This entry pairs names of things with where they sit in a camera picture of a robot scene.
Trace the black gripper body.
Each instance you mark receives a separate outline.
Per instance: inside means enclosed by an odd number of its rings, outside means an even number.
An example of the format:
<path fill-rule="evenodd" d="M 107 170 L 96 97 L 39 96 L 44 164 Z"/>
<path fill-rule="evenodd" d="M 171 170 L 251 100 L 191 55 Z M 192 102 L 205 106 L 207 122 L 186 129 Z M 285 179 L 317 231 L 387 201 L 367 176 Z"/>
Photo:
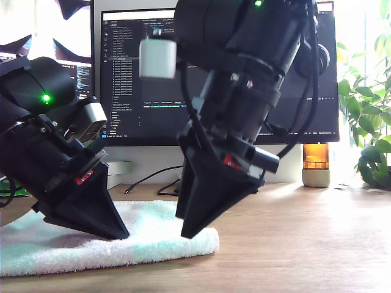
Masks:
<path fill-rule="evenodd" d="M 47 121 L 24 119 L 1 134 L 1 170 L 38 199 L 39 211 L 60 212 L 72 183 L 82 184 L 103 164 L 105 145 L 102 138 L 87 147 L 67 142 Z"/>
<path fill-rule="evenodd" d="M 193 129 L 198 141 L 187 152 L 203 152 L 256 179 L 276 173 L 280 157 L 254 142 L 277 106 L 283 76 L 246 56 L 221 52 L 189 52 L 186 62 L 209 72 L 201 94 L 186 99 L 186 129 Z"/>

